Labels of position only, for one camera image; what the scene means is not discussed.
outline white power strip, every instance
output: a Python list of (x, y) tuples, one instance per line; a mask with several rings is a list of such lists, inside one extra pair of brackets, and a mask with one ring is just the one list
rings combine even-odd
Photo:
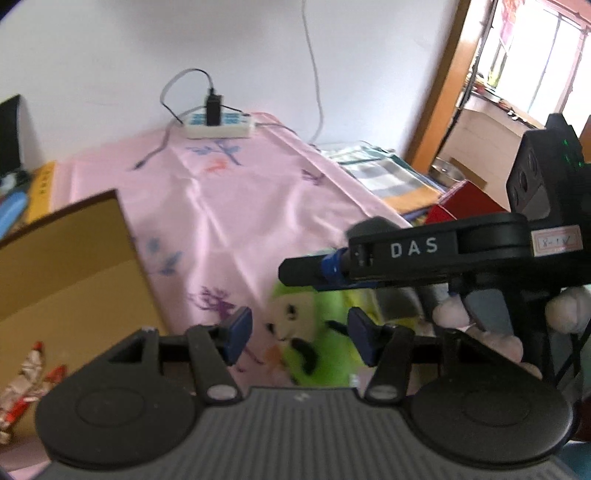
[(255, 129), (255, 120), (248, 113), (222, 112), (220, 125), (205, 124), (205, 113), (193, 113), (183, 119), (187, 138), (248, 138)]

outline pink bedsheet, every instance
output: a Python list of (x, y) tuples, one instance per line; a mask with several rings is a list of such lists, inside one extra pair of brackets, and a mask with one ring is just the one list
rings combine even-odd
[[(260, 114), (260, 122), (277, 122)], [(188, 140), (173, 128), (85, 151), (60, 164), (54, 207), (117, 188), (137, 249), (171, 329), (213, 324), (237, 306), (254, 313), (242, 388), (280, 385), (261, 364), (273, 344), (265, 306), (286, 257), (345, 244), (343, 231), (381, 215), (406, 221), (289, 131), (258, 127), (248, 139)]]

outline gray textured surface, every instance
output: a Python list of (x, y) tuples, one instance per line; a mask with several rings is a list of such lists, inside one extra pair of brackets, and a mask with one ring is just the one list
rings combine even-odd
[(468, 311), (486, 330), (513, 335), (511, 317), (500, 290), (476, 290), (464, 299)]
[(39, 480), (576, 478), (557, 460), (520, 471), (458, 466), (424, 447), (393, 409), (371, 408), (352, 390), (255, 388), (241, 404), (210, 408), (176, 450), (120, 472), (52, 464)]

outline brown box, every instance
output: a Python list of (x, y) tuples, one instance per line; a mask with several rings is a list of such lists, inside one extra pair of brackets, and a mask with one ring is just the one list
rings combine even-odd
[[(1, 390), (38, 340), (46, 356), (43, 376), (60, 364), (72, 373), (143, 326), (166, 333), (115, 191), (0, 242), (0, 292)], [(39, 460), (13, 451), (34, 438), (33, 417), (34, 407), (17, 424), (13, 444), (0, 446), (5, 469)]]

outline stainless steel bowl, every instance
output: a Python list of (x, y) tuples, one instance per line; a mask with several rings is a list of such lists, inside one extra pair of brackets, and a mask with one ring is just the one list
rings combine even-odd
[(441, 158), (433, 160), (433, 163), (429, 168), (429, 176), (439, 184), (448, 188), (451, 188), (456, 183), (466, 179), (465, 175), (459, 170), (459, 168)]

